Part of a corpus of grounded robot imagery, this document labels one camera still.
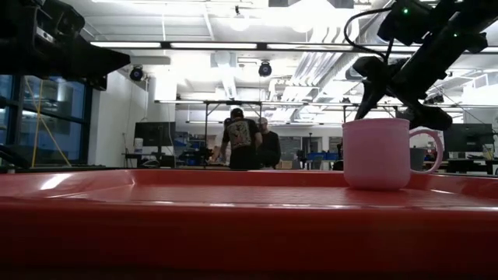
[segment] security camera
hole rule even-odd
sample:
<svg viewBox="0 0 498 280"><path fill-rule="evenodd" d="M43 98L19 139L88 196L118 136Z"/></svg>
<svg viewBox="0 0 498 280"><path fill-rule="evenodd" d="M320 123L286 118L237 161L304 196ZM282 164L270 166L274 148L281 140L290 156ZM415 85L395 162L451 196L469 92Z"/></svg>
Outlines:
<svg viewBox="0 0 498 280"><path fill-rule="evenodd" d="M143 71L143 66L133 66L133 70L130 72L130 79L135 82L141 82L146 79L146 74Z"/></svg>
<svg viewBox="0 0 498 280"><path fill-rule="evenodd" d="M261 77L268 77L272 74L272 66L269 61L263 61L259 67L259 75Z"/></svg>

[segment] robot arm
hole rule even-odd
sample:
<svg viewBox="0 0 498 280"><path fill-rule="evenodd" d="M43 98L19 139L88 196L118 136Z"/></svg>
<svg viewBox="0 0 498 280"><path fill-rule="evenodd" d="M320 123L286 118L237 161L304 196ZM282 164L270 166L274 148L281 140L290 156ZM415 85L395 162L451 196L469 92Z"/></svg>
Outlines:
<svg viewBox="0 0 498 280"><path fill-rule="evenodd" d="M408 60L386 65L377 57L360 58L354 69L366 79L365 94L356 119L375 108L384 96L398 98L412 112L410 128L446 130L451 117L437 107L419 102L426 91L465 52L477 54L488 47L482 31L498 19L498 1L441 0L432 8L418 0L397 0L377 33L384 40L405 45L422 44Z"/></svg>

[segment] yellow cable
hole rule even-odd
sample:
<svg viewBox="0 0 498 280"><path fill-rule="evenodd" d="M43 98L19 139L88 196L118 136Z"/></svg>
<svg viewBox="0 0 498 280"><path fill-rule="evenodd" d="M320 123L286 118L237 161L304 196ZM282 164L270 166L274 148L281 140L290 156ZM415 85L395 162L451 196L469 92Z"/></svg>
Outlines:
<svg viewBox="0 0 498 280"><path fill-rule="evenodd" d="M30 92L30 95L31 95L31 99L32 99L32 102L33 102L33 106L35 106L35 108L37 108L37 111L40 111L40 108L37 107L37 104L34 102L34 94L33 94L33 90L31 89L31 86L30 84L28 83L28 78L26 77L25 78L26 80L26 85L27 85L27 88L28 88L28 91ZM47 129L47 132L48 134L50 135L50 138L52 139L52 141L54 142L55 144L55 147L57 148L57 150L61 153L61 156L62 158L64 159L65 163L68 165L68 166L71 166L71 163L69 163L68 159L64 156L64 153L61 151L61 148L59 147L59 145L57 144L57 141L55 141L55 138L54 136L52 135L52 133L50 132L50 129L48 128L47 124L45 123L45 120L43 118L40 118L40 121L41 123L44 125L45 129Z"/></svg>
<svg viewBox="0 0 498 280"><path fill-rule="evenodd" d="M38 94L38 107L37 107L37 130L34 134L34 145L33 145L33 158L31 159L31 167L34 167L34 163L37 159L37 146L38 146L38 131L40 130L40 109L41 109L41 94L44 91L44 80L40 82L40 93Z"/></svg>

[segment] graphic print on shirt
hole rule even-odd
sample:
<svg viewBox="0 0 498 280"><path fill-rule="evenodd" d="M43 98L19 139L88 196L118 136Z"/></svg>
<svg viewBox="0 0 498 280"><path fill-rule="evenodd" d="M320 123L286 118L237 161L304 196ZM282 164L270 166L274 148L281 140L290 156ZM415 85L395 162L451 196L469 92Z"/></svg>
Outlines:
<svg viewBox="0 0 498 280"><path fill-rule="evenodd" d="M226 128L230 137L232 150L251 145L251 133L249 123L246 121L236 121Z"/></svg>

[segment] computer monitor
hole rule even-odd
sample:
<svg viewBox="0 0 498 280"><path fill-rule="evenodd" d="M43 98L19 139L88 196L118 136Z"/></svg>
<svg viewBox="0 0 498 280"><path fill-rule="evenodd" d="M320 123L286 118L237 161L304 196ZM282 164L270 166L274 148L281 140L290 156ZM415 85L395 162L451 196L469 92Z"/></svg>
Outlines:
<svg viewBox="0 0 498 280"><path fill-rule="evenodd" d="M482 152L494 142L491 124L452 124L444 132L446 152Z"/></svg>
<svg viewBox="0 0 498 280"><path fill-rule="evenodd" d="M135 124L135 138L142 138L144 147L172 146L175 127L174 122L139 122Z"/></svg>

